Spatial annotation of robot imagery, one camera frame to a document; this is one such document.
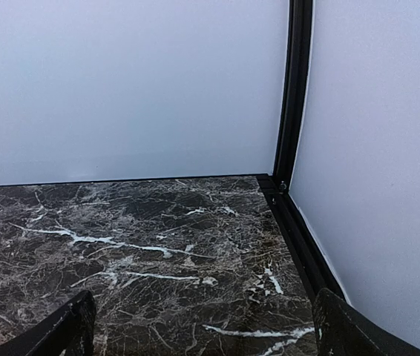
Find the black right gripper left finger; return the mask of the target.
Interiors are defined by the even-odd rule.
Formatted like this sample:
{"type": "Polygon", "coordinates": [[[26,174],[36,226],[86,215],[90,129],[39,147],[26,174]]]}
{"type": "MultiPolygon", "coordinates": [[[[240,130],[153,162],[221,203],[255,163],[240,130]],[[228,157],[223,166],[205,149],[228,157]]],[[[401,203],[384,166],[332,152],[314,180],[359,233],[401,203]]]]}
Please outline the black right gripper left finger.
{"type": "Polygon", "coordinates": [[[0,345],[3,355],[92,355],[96,304],[81,291],[43,321],[0,345]]]}

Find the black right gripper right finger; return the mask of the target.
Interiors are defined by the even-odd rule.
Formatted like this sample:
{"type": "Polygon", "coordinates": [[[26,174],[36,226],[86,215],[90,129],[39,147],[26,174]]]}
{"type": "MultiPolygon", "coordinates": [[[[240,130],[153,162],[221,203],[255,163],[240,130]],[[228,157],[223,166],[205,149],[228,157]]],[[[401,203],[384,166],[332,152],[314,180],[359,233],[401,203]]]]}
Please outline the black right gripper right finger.
{"type": "Polygon", "coordinates": [[[312,304],[319,355],[420,355],[420,349],[384,331],[329,289],[312,304]]]}

